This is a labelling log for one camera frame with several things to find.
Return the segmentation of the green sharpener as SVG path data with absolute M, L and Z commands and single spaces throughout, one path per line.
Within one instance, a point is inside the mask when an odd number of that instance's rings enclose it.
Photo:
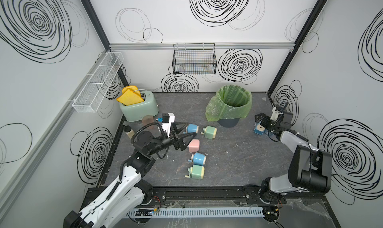
M 188 168 L 188 174 L 185 175 L 186 178 L 202 180 L 204 178 L 205 168 L 200 165 L 192 165 Z
M 213 140 L 213 139 L 215 139 L 215 137 L 216 137 L 216 134 L 217 134 L 217 128 L 212 127 L 212 126 L 207 126 L 207 127 L 205 127 L 205 128 L 202 129 L 201 134 L 202 134 L 205 138 L 210 139 L 210 140 Z

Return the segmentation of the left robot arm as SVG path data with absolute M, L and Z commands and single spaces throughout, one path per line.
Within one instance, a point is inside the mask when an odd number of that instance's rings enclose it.
M 170 124 L 166 133 L 162 125 L 152 122 L 142 126 L 131 138 L 134 152 L 120 165 L 116 179 L 80 212 L 71 211 L 63 221 L 65 228 L 112 228 L 138 205 L 147 204 L 153 196 L 153 187 L 143 180 L 156 162 L 154 154 L 173 146 L 186 150 L 196 132 L 184 133 L 185 122 Z

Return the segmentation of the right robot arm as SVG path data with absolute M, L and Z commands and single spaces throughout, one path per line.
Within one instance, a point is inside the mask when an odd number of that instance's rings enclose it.
M 274 110 L 272 116 L 259 113 L 254 116 L 254 133 L 268 137 L 273 134 L 273 142 L 281 142 L 293 153 L 287 174 L 269 177 L 262 181 L 259 197 L 270 203 L 272 196 L 284 196 L 296 192 L 326 194 L 331 188 L 332 156 L 319 150 L 299 132 L 291 129 L 292 114 Z

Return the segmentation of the blue sharpener top left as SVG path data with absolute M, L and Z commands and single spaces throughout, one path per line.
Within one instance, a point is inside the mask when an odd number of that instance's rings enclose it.
M 199 131 L 199 126 L 196 125 L 196 124 L 189 124 L 186 128 L 185 128 L 185 132 L 184 133 L 198 133 Z

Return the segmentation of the blue sharpener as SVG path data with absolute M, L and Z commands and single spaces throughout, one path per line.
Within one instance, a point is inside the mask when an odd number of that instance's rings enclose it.
M 189 159 L 188 161 L 193 163 L 194 165 L 204 166 L 206 163 L 206 156 L 196 152 L 192 154 L 191 159 Z
M 196 125 L 196 124 L 189 124 L 186 128 L 185 128 L 185 132 L 184 133 L 198 133 L 199 131 L 199 126 Z

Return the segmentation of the pink pencil sharpener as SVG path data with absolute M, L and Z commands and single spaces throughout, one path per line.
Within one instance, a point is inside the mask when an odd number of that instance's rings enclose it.
M 199 149 L 200 149 L 200 141 L 198 139 L 193 139 L 188 145 L 188 150 L 190 153 L 198 152 Z

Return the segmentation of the blue sharpener lower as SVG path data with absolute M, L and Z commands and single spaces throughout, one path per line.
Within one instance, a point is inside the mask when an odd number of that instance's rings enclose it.
M 192 154 L 191 159 L 189 159 L 188 161 L 193 163 L 194 165 L 204 166 L 206 163 L 206 156 L 196 152 Z

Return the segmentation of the green sharpener bottom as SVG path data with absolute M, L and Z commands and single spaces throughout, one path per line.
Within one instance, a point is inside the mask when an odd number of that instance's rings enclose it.
M 192 165 L 188 168 L 188 174 L 185 175 L 186 178 L 202 180 L 204 178 L 205 168 L 200 165 Z

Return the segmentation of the bin with green bag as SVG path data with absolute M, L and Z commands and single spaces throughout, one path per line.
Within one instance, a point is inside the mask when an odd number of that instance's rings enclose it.
M 252 94 L 239 85 L 221 87 L 209 101 L 205 117 L 225 128 L 233 128 L 250 113 Z

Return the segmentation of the mint green toaster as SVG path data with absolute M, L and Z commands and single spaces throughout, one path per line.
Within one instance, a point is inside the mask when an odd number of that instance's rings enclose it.
M 119 103 L 119 107 L 128 122 L 142 120 L 145 116 L 156 116 L 159 113 L 158 104 L 151 91 L 143 91 L 145 100 L 141 103 L 125 106 Z

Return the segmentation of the small beige bottle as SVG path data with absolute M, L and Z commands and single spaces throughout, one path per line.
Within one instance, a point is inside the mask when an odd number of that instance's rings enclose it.
M 126 133 L 126 135 L 129 137 L 130 140 L 134 137 L 135 131 L 133 130 L 133 128 L 130 125 L 125 125 L 123 130 Z

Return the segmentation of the yellow toy toast slice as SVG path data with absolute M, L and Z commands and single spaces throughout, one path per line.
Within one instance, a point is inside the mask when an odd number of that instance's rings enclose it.
M 117 98 L 117 101 L 122 105 L 129 106 L 144 102 L 144 99 L 138 87 L 130 85 L 122 89 L 122 95 Z

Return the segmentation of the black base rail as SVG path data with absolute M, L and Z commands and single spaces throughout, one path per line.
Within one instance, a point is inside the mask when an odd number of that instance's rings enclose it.
M 323 198 L 324 194 L 309 192 L 294 192 L 286 195 L 277 195 L 273 192 L 262 192 L 262 188 L 256 185 L 245 186 L 208 186 L 208 187 L 175 187 L 154 186 L 147 191 L 144 200 L 153 199 L 152 204 L 160 203 L 168 205 L 171 201 L 194 201 L 194 200 L 234 200 L 242 201 L 248 205 L 263 205 L 271 202 L 277 204 L 281 201 L 286 204 L 287 199 L 297 198 Z

